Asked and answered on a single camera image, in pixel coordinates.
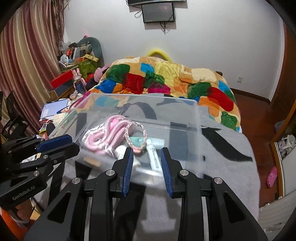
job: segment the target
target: pink jump rope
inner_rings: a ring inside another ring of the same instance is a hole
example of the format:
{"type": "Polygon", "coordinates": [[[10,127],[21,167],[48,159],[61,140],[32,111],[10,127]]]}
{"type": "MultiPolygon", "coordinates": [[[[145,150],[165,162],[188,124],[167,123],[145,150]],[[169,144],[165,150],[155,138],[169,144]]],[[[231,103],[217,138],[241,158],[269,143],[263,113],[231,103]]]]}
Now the pink jump rope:
{"type": "Polygon", "coordinates": [[[97,155],[109,154],[114,157],[113,150],[124,138],[134,153],[141,153],[146,147],[147,133],[143,125],[139,122],[130,121],[122,115],[110,116],[103,124],[88,130],[82,141],[88,150],[97,155]],[[144,141],[140,147],[134,147],[129,137],[128,132],[132,130],[132,126],[142,128],[144,141]]]}

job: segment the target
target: pink crocs shoe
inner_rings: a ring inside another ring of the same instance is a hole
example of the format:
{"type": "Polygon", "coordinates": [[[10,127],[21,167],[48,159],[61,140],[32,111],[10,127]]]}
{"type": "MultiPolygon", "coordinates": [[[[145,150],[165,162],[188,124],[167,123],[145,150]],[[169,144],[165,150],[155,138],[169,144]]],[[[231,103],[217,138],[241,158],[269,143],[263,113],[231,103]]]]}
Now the pink crocs shoe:
{"type": "Polygon", "coordinates": [[[271,188],[274,185],[276,178],[277,178],[277,169],[276,167],[273,167],[266,178],[266,183],[269,188],[271,188]]]}

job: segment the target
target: paper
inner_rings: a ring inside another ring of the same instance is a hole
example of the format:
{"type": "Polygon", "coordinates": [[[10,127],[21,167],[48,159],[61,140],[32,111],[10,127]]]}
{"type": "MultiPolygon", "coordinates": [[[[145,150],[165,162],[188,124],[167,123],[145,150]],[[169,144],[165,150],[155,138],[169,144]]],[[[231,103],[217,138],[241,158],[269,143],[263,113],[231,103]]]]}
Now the paper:
{"type": "Polygon", "coordinates": [[[68,115],[68,113],[60,113],[60,114],[56,114],[54,115],[54,126],[57,126],[58,124],[60,124],[62,122],[62,120],[68,115]]]}
{"type": "Polygon", "coordinates": [[[46,131],[46,124],[43,124],[43,126],[40,128],[39,134],[41,134],[44,131],[46,131]]]}
{"type": "Polygon", "coordinates": [[[41,124],[43,123],[51,123],[54,120],[54,115],[48,116],[46,118],[42,118],[39,120],[41,124]]]}

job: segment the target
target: transparent storage container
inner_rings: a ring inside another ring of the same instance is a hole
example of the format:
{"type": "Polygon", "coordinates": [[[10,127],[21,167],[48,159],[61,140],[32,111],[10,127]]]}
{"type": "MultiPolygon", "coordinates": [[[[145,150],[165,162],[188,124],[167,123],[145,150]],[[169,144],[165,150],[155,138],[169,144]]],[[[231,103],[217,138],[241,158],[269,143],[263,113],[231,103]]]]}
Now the transparent storage container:
{"type": "MultiPolygon", "coordinates": [[[[200,155],[201,127],[198,104],[195,100],[150,95],[90,94],[55,128],[49,138],[68,134],[79,144],[74,159],[95,168],[98,173],[111,169],[116,158],[96,155],[83,144],[85,133],[112,115],[123,115],[141,123],[148,138],[164,140],[171,157],[180,161],[183,169],[196,173],[200,155]]],[[[133,127],[131,137],[143,137],[142,129],[133,127]]],[[[121,145],[128,146],[126,140],[121,145]]],[[[160,147],[157,147],[160,160],[160,147]]],[[[140,166],[133,167],[131,182],[164,187],[162,173],[151,170],[147,151],[135,154],[140,166]]]]}

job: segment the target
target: plastic bag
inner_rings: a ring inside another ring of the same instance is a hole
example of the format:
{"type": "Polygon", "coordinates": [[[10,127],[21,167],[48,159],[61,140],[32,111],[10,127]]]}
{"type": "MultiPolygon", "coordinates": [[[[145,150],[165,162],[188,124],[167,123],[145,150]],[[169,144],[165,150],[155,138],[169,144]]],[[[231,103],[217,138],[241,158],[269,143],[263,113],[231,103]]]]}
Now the plastic bag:
{"type": "Polygon", "coordinates": [[[68,41],[67,43],[64,43],[63,41],[59,41],[59,50],[63,53],[63,54],[67,54],[67,50],[69,49],[69,45],[71,44],[70,41],[68,41]]]}

